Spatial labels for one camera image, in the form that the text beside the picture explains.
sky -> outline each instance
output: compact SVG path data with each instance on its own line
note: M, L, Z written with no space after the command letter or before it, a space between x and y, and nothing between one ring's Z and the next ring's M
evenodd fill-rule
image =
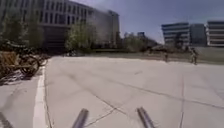
M73 0L120 15L121 36L125 32L145 32L164 43L161 24L206 23L224 20L224 0Z

white line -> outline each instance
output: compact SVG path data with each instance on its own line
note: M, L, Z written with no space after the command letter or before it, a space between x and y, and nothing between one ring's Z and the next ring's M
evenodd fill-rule
M39 77L35 97L33 128L47 128L45 112L45 67L42 68L42 75Z

pedestrian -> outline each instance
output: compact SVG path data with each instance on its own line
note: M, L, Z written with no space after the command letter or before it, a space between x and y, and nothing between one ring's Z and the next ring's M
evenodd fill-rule
M197 65L197 59L198 59L198 53L194 48L192 48L191 49L191 63Z
M167 51L164 51L164 61L165 62L168 62L168 52Z

ground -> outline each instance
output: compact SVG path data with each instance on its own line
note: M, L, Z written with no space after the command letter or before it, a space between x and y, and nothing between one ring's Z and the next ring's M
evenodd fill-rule
M0 110L16 128L37 127L37 117L53 128L71 128L82 108L89 110L87 128L142 128L138 107L158 128L224 125L224 66L54 57L41 72L0 87Z

office building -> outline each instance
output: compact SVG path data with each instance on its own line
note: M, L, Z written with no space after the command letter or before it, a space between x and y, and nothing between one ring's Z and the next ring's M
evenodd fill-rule
M174 24L164 24L162 25L162 31L164 36L165 44L173 45L176 43L176 39L182 41L184 45L189 45L189 23L174 23Z
M224 21L208 21L207 35L209 46L224 46Z
M12 11L18 13L24 23L31 14L36 15L43 29L43 46L46 48L63 49L67 31L72 24L79 22L95 26L97 43L116 44L116 34L119 33L119 15L116 12L101 12L70 0L0 0L1 23Z
M190 25L190 46L207 46L207 35L204 24Z

